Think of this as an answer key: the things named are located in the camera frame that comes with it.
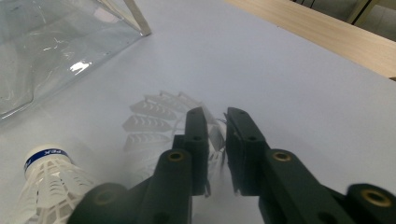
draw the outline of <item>brass screw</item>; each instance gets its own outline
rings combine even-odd
[[[273,154],[273,157],[277,161],[291,161],[291,156],[284,152],[276,152]]]
[[[390,198],[382,193],[381,191],[375,189],[363,189],[361,191],[361,196],[369,203],[372,203],[380,207],[391,207],[392,201]]]
[[[184,160],[184,155],[181,152],[172,152],[168,154],[169,161],[182,161]]]

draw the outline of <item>shuttlecock cork base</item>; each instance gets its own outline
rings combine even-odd
[[[53,144],[32,149],[24,171],[26,184],[9,224],[66,223],[85,193],[98,184]]]

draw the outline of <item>transparent plastic container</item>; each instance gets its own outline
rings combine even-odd
[[[149,34],[134,0],[0,0],[0,119]]]

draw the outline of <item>shuttlecock label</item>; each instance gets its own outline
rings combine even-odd
[[[45,149],[42,151],[37,152],[36,154],[34,154],[33,156],[31,156],[26,163],[24,164],[24,171],[26,172],[27,168],[29,168],[29,166],[35,162],[36,160],[49,156],[49,155],[64,155],[67,158],[69,157],[67,155],[67,153],[61,149],[58,148],[49,148],[49,149]]]

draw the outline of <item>clear plastic bag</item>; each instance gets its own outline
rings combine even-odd
[[[134,0],[0,0],[0,120],[149,34]]]

